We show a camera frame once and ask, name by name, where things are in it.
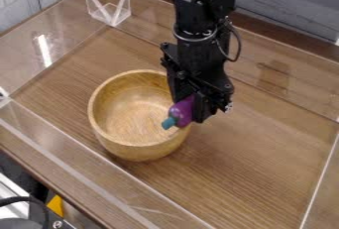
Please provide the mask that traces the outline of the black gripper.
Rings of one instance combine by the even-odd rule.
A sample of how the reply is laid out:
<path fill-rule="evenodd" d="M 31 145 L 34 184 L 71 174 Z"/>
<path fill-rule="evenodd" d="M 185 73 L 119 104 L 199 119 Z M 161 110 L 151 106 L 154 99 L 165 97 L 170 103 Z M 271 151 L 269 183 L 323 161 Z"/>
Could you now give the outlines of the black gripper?
<path fill-rule="evenodd" d="M 194 96 L 197 123 L 233 106 L 235 87 L 226 72 L 230 45 L 230 33 L 211 38 L 182 38 L 177 44 L 161 45 L 173 101 Z"/>

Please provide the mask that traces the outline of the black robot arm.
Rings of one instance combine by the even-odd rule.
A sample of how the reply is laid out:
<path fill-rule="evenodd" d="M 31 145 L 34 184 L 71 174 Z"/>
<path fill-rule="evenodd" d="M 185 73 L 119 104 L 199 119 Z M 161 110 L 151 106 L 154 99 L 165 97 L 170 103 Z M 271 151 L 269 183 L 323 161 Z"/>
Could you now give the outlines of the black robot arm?
<path fill-rule="evenodd" d="M 239 33 L 230 21 L 237 0 L 173 0 L 177 42 L 163 43 L 162 65 L 175 104 L 190 104 L 190 120 L 205 122 L 233 106 L 235 87 L 226 73 L 231 37 Z"/>

